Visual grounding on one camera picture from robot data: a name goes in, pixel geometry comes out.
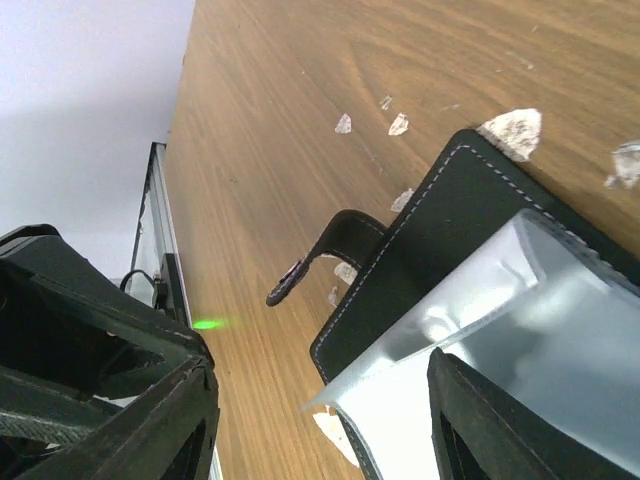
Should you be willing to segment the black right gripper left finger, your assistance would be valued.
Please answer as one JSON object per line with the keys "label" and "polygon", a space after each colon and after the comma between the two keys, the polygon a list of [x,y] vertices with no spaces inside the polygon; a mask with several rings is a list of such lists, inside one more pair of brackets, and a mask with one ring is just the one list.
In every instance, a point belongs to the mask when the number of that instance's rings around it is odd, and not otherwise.
{"label": "black right gripper left finger", "polygon": [[143,317],[1,313],[5,479],[206,479],[219,419],[193,330]]}

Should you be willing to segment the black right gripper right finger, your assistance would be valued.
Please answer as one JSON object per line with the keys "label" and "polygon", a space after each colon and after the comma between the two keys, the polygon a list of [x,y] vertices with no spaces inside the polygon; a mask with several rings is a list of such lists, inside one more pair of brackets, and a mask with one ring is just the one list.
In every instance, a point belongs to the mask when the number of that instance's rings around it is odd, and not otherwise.
{"label": "black right gripper right finger", "polygon": [[458,357],[428,367],[442,479],[613,479],[615,465],[551,426]]}

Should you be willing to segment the black leather card holder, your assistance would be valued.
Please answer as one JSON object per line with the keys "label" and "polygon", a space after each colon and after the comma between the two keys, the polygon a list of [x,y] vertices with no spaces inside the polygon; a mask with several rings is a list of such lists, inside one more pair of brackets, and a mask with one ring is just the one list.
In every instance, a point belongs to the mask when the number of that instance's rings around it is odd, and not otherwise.
{"label": "black leather card holder", "polygon": [[639,263],[482,134],[456,132],[390,225],[334,216],[269,293],[319,256],[356,272],[310,348],[368,479],[442,479],[428,367],[441,349],[639,475]]}

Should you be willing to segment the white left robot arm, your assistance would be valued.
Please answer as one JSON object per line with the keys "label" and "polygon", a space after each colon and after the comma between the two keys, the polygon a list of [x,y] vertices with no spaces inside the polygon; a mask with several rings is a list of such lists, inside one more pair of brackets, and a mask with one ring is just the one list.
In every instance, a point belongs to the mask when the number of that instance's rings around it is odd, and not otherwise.
{"label": "white left robot arm", "polygon": [[51,225],[1,238],[1,359],[86,396],[133,397],[189,358],[202,337],[103,276]]}

